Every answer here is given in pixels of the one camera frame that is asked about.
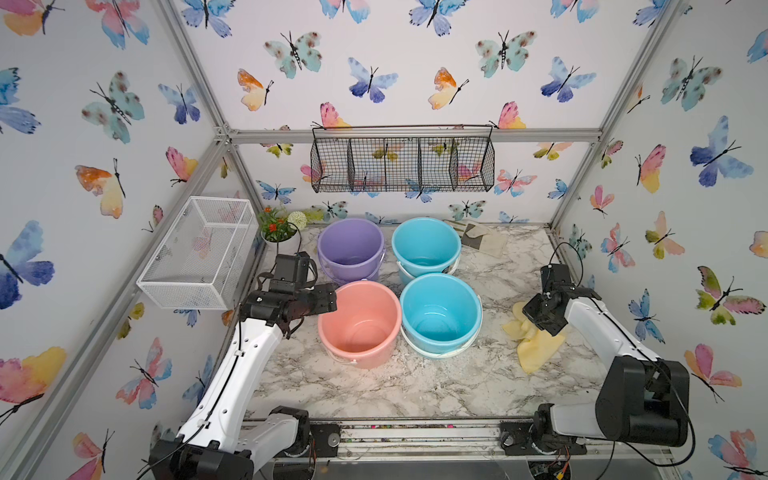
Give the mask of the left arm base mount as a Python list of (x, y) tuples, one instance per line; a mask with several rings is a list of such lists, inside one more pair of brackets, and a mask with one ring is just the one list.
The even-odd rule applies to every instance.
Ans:
[(341, 425), (335, 422), (311, 421), (309, 434), (298, 447), (280, 452), (277, 459), (288, 458), (336, 458), (341, 444)]

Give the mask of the aluminium front rail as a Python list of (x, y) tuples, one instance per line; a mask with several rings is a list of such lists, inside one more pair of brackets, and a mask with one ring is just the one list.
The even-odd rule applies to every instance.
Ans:
[(589, 443), (606, 439), (594, 432), (563, 433), (554, 430), (547, 411), (532, 417), (507, 419), (394, 419), (394, 420), (312, 420), (308, 412), (288, 407), (275, 409), (262, 422), (249, 420), (247, 431), (237, 423), (230, 430), (214, 424), (212, 419), (193, 421), (173, 438), (162, 438), (153, 447), (151, 458), (159, 459), (161, 448), (190, 448), (200, 456), (203, 449), (218, 457), (224, 454), (251, 459), (261, 467), (291, 447), (298, 447), (309, 434), (311, 421), (335, 422), (341, 425), (341, 444), (336, 458), (360, 459), (400, 456), (407, 458), (459, 458), (506, 456), (499, 444), (499, 424), (504, 421), (532, 419), (547, 433), (577, 438), (587, 447)]

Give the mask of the teal plastic bucket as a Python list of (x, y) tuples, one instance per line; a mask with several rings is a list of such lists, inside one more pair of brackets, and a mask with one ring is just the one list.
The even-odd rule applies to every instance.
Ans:
[(430, 273), (453, 275), (459, 264), (461, 240), (454, 228), (433, 218), (414, 218), (399, 225), (391, 247), (401, 282), (407, 285)]
[(479, 336), (483, 322), (481, 298), (463, 280), (451, 275), (423, 275), (400, 295), (401, 333), (419, 354), (432, 359), (456, 356)]

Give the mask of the beige patterned folded cloth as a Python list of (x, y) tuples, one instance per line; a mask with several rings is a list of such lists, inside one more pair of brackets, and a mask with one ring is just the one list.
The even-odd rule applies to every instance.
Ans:
[(507, 237), (489, 227), (476, 223), (445, 220), (459, 235), (463, 246), (496, 258), (502, 258)]

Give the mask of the pink plastic bucket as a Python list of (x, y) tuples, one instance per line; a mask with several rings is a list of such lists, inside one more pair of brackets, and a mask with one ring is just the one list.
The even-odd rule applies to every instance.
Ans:
[(368, 280), (336, 290), (337, 310), (318, 317), (318, 334), (336, 362), (374, 369), (391, 358), (402, 326), (399, 298), (387, 286)]

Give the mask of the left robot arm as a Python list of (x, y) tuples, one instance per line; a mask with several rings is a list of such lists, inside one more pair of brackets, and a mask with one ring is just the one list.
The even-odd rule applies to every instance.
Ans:
[(272, 354), (307, 316), (337, 308), (331, 284), (289, 293), (254, 290), (237, 308), (234, 338), (197, 409), (173, 440), (151, 449), (140, 477), (156, 479), (250, 479), (279, 456), (311, 456), (315, 447), (309, 414), (278, 406), (254, 429), (242, 424), (250, 399)]

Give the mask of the purple plastic bucket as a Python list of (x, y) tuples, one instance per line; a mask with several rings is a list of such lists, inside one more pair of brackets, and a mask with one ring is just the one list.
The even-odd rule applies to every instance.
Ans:
[(385, 237), (369, 220), (340, 220), (320, 233), (317, 252), (320, 267), (338, 285), (377, 281), (386, 254)]

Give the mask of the potted flower plant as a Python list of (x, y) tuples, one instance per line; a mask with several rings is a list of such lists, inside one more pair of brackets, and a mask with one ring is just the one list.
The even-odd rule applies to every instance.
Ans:
[(301, 250), (302, 232), (308, 219), (302, 211), (288, 211), (283, 207), (265, 207), (258, 215), (262, 239), (274, 245), (279, 254), (294, 254)]

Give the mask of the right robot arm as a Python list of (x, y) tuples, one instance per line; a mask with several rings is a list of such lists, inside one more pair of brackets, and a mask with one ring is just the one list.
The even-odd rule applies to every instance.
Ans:
[(570, 326), (587, 341), (607, 368), (591, 403), (542, 404), (533, 417), (531, 442), (542, 450), (570, 447), (578, 438), (640, 445), (689, 446), (686, 463), (698, 446), (689, 413), (690, 373), (641, 344), (609, 312), (591, 289), (565, 287), (538, 293), (522, 309), (542, 333)]

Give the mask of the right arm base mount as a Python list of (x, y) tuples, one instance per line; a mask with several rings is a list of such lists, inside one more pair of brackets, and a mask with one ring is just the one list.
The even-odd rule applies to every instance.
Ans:
[(576, 437), (544, 432), (532, 419), (501, 422), (499, 431), (500, 448), (506, 456), (587, 454), (587, 447)]

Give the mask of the yellow microfiber cloth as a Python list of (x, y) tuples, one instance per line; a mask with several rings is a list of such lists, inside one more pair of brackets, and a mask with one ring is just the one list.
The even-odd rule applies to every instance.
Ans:
[(566, 341), (566, 333), (561, 331), (551, 335), (546, 330), (538, 329), (524, 312), (525, 302), (516, 302), (512, 307), (513, 318), (502, 326), (504, 332), (517, 341), (517, 355), (524, 373), (530, 375), (540, 370), (561, 348)]

